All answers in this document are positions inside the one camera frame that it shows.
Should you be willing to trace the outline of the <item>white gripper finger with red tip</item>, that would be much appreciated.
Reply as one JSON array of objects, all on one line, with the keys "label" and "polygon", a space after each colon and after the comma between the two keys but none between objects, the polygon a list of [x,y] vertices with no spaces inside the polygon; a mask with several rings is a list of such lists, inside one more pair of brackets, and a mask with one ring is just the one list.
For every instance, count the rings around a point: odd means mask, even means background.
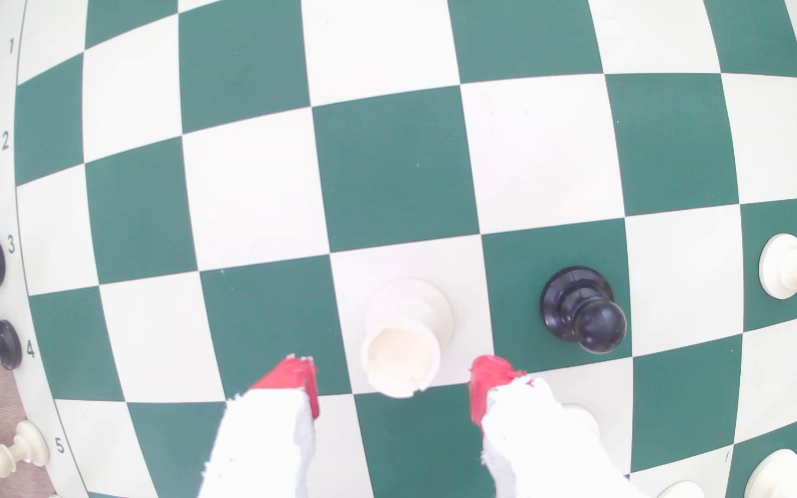
[{"label": "white gripper finger with red tip", "polygon": [[643,497],[545,379],[499,356],[471,365],[471,420],[496,497]]},{"label": "white gripper finger with red tip", "polygon": [[227,400],[198,497],[307,497],[319,414],[313,357],[284,357]]}]

